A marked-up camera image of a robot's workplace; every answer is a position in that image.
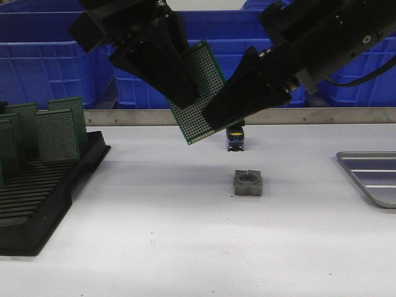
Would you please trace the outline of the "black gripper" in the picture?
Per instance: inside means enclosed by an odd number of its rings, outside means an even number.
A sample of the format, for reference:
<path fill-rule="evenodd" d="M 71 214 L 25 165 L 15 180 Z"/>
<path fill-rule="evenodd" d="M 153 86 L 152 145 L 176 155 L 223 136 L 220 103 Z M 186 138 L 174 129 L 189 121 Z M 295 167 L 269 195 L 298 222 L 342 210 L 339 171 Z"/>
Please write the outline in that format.
<path fill-rule="evenodd" d="M 258 111 L 287 105 L 284 85 L 316 85 L 395 32 L 395 1 L 272 3 L 259 16 L 273 43 L 267 53 L 245 52 L 234 74 L 203 109 L 212 129 Z"/>
<path fill-rule="evenodd" d="M 69 27 L 87 53 L 112 45 L 112 64 L 142 79 L 179 108 L 199 98 L 183 54 L 189 49 L 184 21 L 166 1 L 80 1 Z"/>

